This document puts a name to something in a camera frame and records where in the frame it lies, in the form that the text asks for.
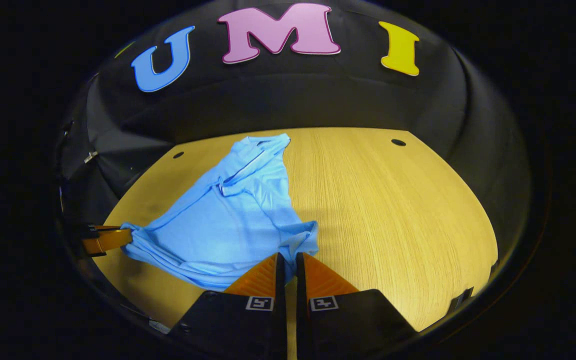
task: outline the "yellow letter i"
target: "yellow letter i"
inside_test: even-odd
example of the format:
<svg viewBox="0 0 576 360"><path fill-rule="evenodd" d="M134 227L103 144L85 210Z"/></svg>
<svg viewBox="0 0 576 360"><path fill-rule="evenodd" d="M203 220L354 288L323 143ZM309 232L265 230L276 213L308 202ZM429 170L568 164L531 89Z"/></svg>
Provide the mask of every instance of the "yellow letter i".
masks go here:
<svg viewBox="0 0 576 360"><path fill-rule="evenodd" d="M381 58L381 64L410 76L419 75L419 68L415 66L417 35L392 23L379 21L379 25L386 29L389 39L388 55Z"/></svg>

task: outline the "letter u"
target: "letter u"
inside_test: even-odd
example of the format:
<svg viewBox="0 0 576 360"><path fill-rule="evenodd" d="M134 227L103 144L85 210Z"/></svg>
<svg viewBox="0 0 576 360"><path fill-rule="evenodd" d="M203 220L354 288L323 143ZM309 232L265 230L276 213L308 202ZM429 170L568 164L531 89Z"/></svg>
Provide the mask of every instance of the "letter u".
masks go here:
<svg viewBox="0 0 576 360"><path fill-rule="evenodd" d="M164 43L170 44L172 52L172 63L165 71L155 73L153 68L153 53L157 50L156 46L135 57L130 66L134 68L134 78L141 91L155 92L163 89L184 73L190 63L188 34L194 29L194 26L188 26L165 39Z"/></svg>

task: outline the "pink letter m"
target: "pink letter m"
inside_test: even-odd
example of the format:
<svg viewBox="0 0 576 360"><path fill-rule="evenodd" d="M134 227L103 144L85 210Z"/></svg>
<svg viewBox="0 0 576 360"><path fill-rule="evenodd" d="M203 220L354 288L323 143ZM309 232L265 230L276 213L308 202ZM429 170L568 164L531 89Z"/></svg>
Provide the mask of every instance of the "pink letter m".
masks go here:
<svg viewBox="0 0 576 360"><path fill-rule="evenodd" d="M327 13L330 11L331 8L325 5L297 3L288 7L279 20L254 7L227 13L218 20L228 28L229 49L223 62L235 64L259 55L261 51L250 45L249 35L272 54L279 54L295 29L297 41L290 46L295 53L338 54L341 48L332 41L328 25Z"/></svg>

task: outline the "wooden table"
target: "wooden table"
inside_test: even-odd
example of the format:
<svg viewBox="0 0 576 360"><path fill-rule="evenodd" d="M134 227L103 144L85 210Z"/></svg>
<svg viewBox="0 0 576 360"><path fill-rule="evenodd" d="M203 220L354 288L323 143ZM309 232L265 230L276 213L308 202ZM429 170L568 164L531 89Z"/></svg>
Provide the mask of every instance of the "wooden table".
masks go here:
<svg viewBox="0 0 576 360"><path fill-rule="evenodd" d="M184 143L135 182L106 224L146 226L234 142L281 133L292 139L283 157L292 205L302 221L319 223L317 259L360 290L381 290L418 331L441 319L464 290L474 287L474 295L486 285L498 253L482 205L439 155L402 130L266 130ZM94 262L124 296L168 327L204 291L119 249ZM286 287L289 359L297 351L296 296L293 279Z"/></svg>

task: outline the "black fabric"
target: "black fabric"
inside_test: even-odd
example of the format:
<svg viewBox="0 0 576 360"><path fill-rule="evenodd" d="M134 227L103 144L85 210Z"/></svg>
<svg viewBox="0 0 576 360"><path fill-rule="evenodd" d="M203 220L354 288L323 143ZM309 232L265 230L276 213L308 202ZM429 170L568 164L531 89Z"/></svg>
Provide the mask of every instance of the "black fabric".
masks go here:
<svg viewBox="0 0 576 360"><path fill-rule="evenodd" d="M491 82L430 30L352 0L321 2L332 8L327 19L340 54L297 54L290 50L293 32L279 54L251 38L261 50L258 57L222 62L229 42L219 16L257 7L278 19L290 3L210 2L151 28L117 59L102 64L79 100L86 115L75 122L87 121L86 131L73 133L64 151L65 169L98 168L70 180L69 199L84 203L68 203L70 217L103 223L135 180L174 144L282 128L386 128L413 133L457 171L489 216L499 257L509 254L528 214L530 169L515 117ZM419 37L418 76L381 65L389 41L378 21ZM159 91L139 90L131 62L156 45L153 67L164 71L172 61L164 39L191 25L190 62L183 75ZM99 155L83 165L91 148Z"/></svg>

